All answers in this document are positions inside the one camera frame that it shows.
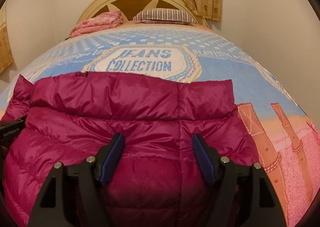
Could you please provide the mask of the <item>magenta puffer jacket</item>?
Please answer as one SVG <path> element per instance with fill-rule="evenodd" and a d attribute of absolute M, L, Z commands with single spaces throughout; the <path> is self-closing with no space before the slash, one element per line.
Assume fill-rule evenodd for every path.
<path fill-rule="evenodd" d="M 199 226 L 208 191 L 191 139 L 201 134 L 220 155 L 251 165 L 259 155 L 238 117 L 230 80 L 167 81 L 128 73 L 75 72 L 30 83 L 19 77 L 3 115 L 26 117 L 4 162 L 4 196 L 28 224 L 53 165 L 82 162 L 125 137 L 123 156 L 101 197 L 115 226 Z"/>

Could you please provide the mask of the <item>blue pink printed bedspread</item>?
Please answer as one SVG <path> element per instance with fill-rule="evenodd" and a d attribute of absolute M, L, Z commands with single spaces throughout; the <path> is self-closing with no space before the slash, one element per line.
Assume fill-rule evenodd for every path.
<path fill-rule="evenodd" d="M 1 94 L 3 115 L 19 77 L 30 83 L 75 72 L 128 73 L 189 84 L 230 80 L 238 117 L 256 145 L 288 226 L 319 189 L 319 132 L 281 84 L 238 46 L 184 25 L 123 25 L 54 46 Z"/>

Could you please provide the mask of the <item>beige curtain left window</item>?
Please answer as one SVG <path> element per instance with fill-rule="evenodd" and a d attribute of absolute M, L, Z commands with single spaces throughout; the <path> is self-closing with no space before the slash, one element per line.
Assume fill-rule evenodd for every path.
<path fill-rule="evenodd" d="M 14 62 L 8 38 L 6 7 L 5 2 L 0 11 L 0 73 Z"/>

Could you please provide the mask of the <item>folded pink blanket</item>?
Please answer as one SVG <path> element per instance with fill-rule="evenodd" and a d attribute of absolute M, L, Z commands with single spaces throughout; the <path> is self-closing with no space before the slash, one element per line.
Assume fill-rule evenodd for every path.
<path fill-rule="evenodd" d="M 120 11 L 104 12 L 93 18 L 78 23 L 70 32 L 70 37 L 116 28 L 124 23 Z"/>

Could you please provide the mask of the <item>cream wooden headboard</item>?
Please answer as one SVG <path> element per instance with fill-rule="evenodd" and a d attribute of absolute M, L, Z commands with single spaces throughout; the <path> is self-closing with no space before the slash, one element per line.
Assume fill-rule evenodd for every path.
<path fill-rule="evenodd" d="M 121 11 L 124 22 L 131 21 L 142 10 L 153 8 L 180 9 L 192 16 L 197 24 L 208 26 L 207 21 L 196 16 L 183 0 L 94 0 L 82 13 L 78 22 L 93 18 L 103 12 Z"/>

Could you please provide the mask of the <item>striped pillow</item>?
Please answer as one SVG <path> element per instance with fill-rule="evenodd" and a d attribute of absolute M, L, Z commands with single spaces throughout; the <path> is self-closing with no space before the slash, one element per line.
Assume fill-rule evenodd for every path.
<path fill-rule="evenodd" d="M 197 24 L 197 21 L 187 12 L 179 9 L 170 8 L 153 8 L 142 10 L 137 13 L 133 20 L 135 21 L 166 21 L 166 22 L 182 22 L 187 24 Z"/>

